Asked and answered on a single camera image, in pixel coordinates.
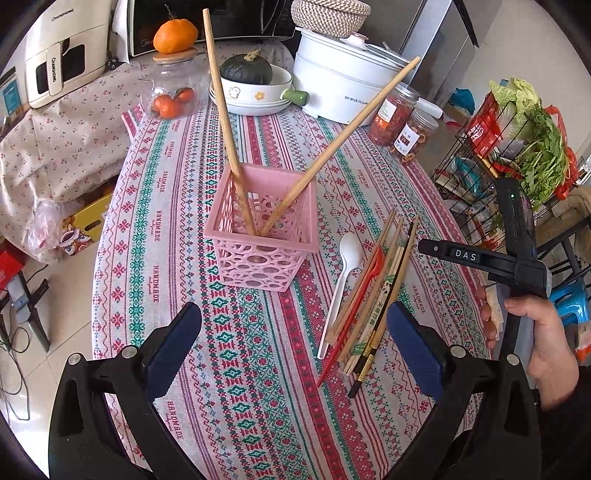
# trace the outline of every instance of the red box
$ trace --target red box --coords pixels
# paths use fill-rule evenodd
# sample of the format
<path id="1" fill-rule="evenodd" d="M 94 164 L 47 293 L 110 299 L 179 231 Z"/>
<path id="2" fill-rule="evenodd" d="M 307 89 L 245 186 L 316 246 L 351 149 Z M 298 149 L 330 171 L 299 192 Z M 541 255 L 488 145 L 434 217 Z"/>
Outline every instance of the red box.
<path id="1" fill-rule="evenodd" d="M 0 288 L 6 288 L 8 282 L 25 266 L 26 255 L 8 240 L 0 245 Z"/>

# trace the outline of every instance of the white plastic spoon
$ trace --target white plastic spoon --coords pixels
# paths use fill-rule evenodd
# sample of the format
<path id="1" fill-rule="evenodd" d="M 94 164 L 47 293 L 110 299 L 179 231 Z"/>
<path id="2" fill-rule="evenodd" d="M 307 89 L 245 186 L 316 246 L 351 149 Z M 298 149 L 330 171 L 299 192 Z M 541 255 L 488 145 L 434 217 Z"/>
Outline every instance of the white plastic spoon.
<path id="1" fill-rule="evenodd" d="M 343 259 L 343 271 L 341 272 L 339 279 L 336 282 L 335 293 L 333 299 L 330 302 L 330 308 L 326 321 L 324 322 L 324 330 L 322 331 L 322 338 L 320 339 L 320 346 L 318 347 L 319 359 L 323 359 L 326 356 L 329 344 L 324 341 L 326 336 L 326 330 L 331 326 L 339 312 L 340 301 L 343 298 L 343 292 L 345 290 L 345 284 L 347 283 L 347 277 L 355 270 L 360 268 L 363 263 L 363 247 L 354 233 L 346 233 L 339 244 L 340 257 Z"/>

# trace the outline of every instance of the stack of bowls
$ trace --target stack of bowls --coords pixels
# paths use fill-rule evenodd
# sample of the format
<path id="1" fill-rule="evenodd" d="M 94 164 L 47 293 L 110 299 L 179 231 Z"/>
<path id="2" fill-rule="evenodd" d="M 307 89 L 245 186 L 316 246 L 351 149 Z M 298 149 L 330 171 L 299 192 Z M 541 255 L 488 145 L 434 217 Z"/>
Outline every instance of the stack of bowls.
<path id="1" fill-rule="evenodd" d="M 239 83 L 222 78 L 222 87 L 228 112 L 237 115 L 263 116 L 279 113 L 290 103 L 304 106 L 310 100 L 307 92 L 294 90 L 291 73 L 271 65 L 273 79 L 270 85 Z M 215 102 L 213 85 L 209 85 L 209 96 Z"/>

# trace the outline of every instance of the blue stool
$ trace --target blue stool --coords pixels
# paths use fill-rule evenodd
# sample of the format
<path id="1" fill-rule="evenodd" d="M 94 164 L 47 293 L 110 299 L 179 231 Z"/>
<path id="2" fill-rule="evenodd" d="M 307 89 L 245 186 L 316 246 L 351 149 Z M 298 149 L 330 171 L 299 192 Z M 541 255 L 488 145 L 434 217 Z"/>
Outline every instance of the blue stool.
<path id="1" fill-rule="evenodd" d="M 587 288 L 582 278 L 558 287 L 550 295 L 550 301 L 554 303 L 563 326 L 589 320 Z"/>

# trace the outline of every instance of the green pumpkin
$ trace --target green pumpkin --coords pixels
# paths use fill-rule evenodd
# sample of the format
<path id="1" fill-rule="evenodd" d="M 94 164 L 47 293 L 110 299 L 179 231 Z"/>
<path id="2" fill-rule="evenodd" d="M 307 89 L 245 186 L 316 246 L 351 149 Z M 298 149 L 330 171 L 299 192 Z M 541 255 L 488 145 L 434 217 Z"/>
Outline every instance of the green pumpkin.
<path id="1" fill-rule="evenodd" d="M 260 54 L 259 50 L 253 50 L 230 57 L 220 67 L 220 75 L 233 82 L 269 85 L 273 78 L 273 69 Z"/>

